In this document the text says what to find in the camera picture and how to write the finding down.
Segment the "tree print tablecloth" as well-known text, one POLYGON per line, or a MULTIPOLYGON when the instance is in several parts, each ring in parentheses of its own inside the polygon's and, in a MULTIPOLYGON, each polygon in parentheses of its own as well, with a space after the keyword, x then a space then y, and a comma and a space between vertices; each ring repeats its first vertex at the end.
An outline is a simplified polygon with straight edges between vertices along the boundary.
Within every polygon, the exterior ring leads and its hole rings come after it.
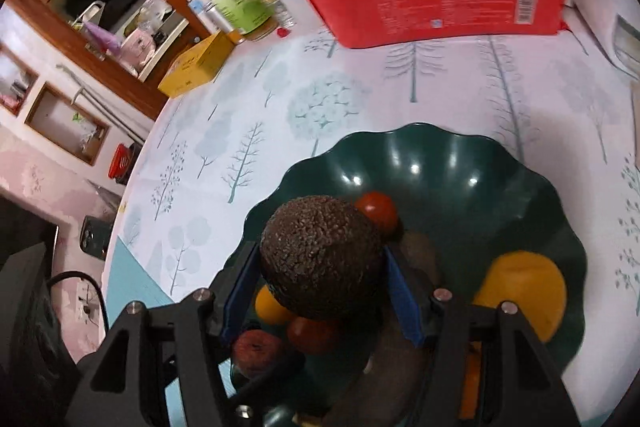
POLYGON ((167 103, 125 190, 106 309, 183 299, 242 239, 293 165, 356 132, 429 124, 495 140, 558 193, 585 248, 585 329, 564 381, 603 424, 639 369, 639 172, 630 77, 567 11, 553 36, 477 36, 352 50, 327 30, 235 51, 167 103))

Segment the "yellow tissue box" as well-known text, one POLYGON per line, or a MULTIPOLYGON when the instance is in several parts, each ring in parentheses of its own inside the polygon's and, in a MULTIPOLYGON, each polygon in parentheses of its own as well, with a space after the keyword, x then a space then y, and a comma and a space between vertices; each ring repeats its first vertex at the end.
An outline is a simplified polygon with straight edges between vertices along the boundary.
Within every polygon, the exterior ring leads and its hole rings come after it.
POLYGON ((640 169, 640 83, 630 87, 632 116, 634 117, 634 165, 640 169))

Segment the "small yellow kumquat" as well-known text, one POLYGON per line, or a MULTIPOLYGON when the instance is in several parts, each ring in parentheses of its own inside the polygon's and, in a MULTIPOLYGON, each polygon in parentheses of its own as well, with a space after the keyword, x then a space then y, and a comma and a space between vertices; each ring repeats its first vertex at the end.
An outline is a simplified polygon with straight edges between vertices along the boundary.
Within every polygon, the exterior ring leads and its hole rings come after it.
POLYGON ((262 322, 269 325, 285 325, 295 319, 295 314, 283 307, 264 285, 257 293, 254 309, 262 322))

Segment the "small metal can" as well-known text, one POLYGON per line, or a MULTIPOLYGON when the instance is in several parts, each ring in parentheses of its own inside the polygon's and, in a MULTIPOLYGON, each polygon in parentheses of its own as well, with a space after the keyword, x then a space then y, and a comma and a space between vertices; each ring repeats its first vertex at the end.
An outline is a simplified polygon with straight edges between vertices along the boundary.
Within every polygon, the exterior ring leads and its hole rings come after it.
POLYGON ((213 4, 207 4, 203 8, 200 19, 211 33, 223 32, 224 34, 230 34, 234 31, 234 27, 213 4))

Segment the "white blue carton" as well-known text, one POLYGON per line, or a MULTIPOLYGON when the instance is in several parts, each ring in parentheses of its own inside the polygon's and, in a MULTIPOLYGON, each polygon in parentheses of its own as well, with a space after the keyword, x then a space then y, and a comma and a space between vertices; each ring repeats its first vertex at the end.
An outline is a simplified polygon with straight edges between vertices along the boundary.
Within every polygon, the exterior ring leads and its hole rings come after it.
POLYGON ((210 0, 186 0, 186 2, 194 16, 207 28, 210 34, 216 34, 219 31, 218 26, 207 14, 207 5, 210 0))

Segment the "yellow flat box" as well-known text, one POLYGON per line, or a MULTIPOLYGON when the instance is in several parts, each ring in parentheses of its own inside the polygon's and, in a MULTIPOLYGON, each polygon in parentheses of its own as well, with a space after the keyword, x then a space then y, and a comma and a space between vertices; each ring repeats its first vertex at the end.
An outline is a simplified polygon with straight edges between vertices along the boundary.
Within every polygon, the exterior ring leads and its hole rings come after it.
POLYGON ((157 89, 168 98, 177 98, 211 82, 234 48, 226 34, 209 35, 176 57, 157 89))

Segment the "overripe dark banana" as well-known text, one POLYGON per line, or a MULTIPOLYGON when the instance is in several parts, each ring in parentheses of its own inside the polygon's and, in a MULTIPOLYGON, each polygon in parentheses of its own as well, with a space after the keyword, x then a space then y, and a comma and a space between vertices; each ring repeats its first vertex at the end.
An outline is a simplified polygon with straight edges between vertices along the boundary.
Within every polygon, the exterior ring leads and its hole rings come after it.
POLYGON ((407 418, 431 362, 432 304, 440 280, 433 242, 407 230, 383 256, 374 288, 348 318, 361 372, 335 399, 325 426, 397 426, 407 418))

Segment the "pink appliance on counter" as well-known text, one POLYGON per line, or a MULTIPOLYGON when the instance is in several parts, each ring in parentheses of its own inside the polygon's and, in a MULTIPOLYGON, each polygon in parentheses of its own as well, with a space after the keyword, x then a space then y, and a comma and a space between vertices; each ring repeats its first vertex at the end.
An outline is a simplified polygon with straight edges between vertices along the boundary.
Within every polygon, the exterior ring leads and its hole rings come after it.
POLYGON ((130 68, 140 73, 155 54, 155 43, 151 34, 136 28, 122 43, 120 58, 130 68))

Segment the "dark green scalloped plate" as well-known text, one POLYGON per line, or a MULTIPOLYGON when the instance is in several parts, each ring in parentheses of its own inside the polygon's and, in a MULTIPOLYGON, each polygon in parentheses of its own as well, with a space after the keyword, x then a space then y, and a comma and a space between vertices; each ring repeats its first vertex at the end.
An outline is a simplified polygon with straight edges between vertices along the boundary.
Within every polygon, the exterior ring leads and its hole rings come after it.
MULTIPOLYGON (((388 195, 399 216, 392 234, 378 230, 384 255, 405 231, 426 234, 437 254, 440 280, 435 286, 448 288, 471 305, 499 256, 530 251, 551 259, 564 277, 567 306, 559 329, 543 344, 562 375, 584 335, 585 248, 552 184, 495 140, 452 134, 429 124, 356 132, 288 169, 277 190, 248 213, 239 246, 255 242, 259 247, 268 219, 292 199, 329 195, 355 205, 372 191, 388 195)), ((355 309, 314 320, 335 326, 334 344, 322 355, 294 349, 287 327, 267 331, 283 340, 282 358, 267 373, 248 379, 232 399, 256 407, 260 419, 286 405, 322 421, 361 372, 357 343, 348 338, 355 329, 347 320, 355 309)))

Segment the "red cherry tomato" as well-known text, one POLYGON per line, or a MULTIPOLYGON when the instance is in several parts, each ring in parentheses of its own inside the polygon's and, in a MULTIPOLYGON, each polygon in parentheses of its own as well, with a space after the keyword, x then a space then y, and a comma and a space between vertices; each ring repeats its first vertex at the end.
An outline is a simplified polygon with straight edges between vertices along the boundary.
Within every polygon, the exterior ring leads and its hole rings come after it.
POLYGON ((378 191, 364 193, 355 206, 365 214, 383 234, 392 234, 398 226, 399 216, 395 203, 378 191))
POLYGON ((335 326, 326 321, 296 317, 286 330, 288 342, 305 355, 322 355, 329 351, 335 338, 335 326))

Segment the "orange tangerine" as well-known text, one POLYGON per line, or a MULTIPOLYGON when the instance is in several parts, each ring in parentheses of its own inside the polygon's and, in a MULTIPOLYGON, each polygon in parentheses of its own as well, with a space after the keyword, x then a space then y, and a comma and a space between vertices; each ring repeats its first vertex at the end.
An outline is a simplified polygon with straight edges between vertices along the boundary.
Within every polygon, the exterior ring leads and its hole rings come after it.
POLYGON ((482 344, 472 341, 466 349, 464 380, 458 418, 473 419, 480 394, 480 367, 482 366, 482 344))

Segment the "red lidded trash bin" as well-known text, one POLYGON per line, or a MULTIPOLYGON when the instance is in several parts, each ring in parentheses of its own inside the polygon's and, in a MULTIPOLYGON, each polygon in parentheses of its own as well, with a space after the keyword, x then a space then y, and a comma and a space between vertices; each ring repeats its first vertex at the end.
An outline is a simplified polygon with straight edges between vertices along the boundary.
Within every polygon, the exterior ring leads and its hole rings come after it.
POLYGON ((115 181, 116 184, 126 186, 141 150, 142 147, 135 142, 128 147, 124 143, 119 143, 112 157, 107 177, 115 181))

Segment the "dark avocado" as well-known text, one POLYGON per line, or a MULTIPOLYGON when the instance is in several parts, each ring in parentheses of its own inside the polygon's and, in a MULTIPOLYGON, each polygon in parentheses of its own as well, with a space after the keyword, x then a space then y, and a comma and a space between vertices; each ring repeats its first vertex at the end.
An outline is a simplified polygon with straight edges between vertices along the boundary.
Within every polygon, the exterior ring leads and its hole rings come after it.
POLYGON ((259 251, 273 297, 308 319, 349 313, 386 277, 381 233, 354 204, 329 195, 280 205, 262 230, 259 251))

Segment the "large yellow orange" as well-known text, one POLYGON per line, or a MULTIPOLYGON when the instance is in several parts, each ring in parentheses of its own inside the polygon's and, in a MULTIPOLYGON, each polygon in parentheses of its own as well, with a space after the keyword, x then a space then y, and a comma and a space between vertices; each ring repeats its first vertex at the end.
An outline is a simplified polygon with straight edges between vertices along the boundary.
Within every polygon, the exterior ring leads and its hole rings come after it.
POLYGON ((560 269, 548 257, 512 251, 496 258, 474 295, 476 306, 498 308, 512 301, 525 314, 543 343, 559 329, 567 306, 567 289, 560 269))

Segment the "small glass jar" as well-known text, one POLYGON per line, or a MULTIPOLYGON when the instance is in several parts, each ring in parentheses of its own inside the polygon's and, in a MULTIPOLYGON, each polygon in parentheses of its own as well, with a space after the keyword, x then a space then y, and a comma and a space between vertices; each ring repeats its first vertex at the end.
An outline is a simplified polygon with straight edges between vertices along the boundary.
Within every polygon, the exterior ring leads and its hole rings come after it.
POLYGON ((294 28, 295 20, 282 0, 262 0, 262 3, 270 10, 280 28, 285 31, 291 31, 294 28))

